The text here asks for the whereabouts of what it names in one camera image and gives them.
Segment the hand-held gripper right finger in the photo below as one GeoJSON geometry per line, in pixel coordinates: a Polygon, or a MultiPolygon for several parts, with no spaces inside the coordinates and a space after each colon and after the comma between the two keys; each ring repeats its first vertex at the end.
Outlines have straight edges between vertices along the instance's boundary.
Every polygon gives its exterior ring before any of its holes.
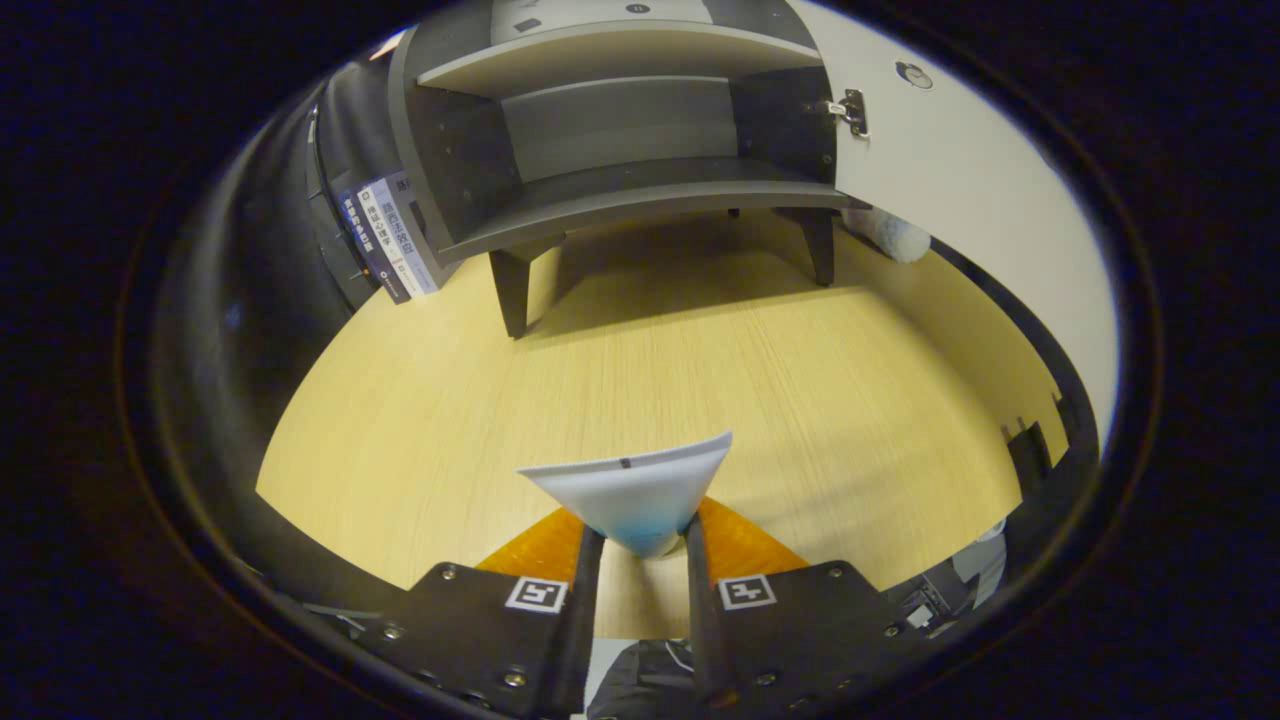
{"type": "Polygon", "coordinates": [[[924,635],[850,562],[805,562],[713,498],[684,538],[698,716],[858,716],[923,664],[924,635]]]}

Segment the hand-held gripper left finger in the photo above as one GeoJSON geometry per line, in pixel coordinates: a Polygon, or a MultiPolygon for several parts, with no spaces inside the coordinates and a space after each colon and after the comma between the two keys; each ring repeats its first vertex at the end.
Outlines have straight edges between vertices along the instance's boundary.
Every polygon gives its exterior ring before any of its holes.
{"type": "Polygon", "coordinates": [[[567,719],[585,706],[603,544],[557,509],[480,564],[439,562],[340,621],[431,717],[567,719]]]}

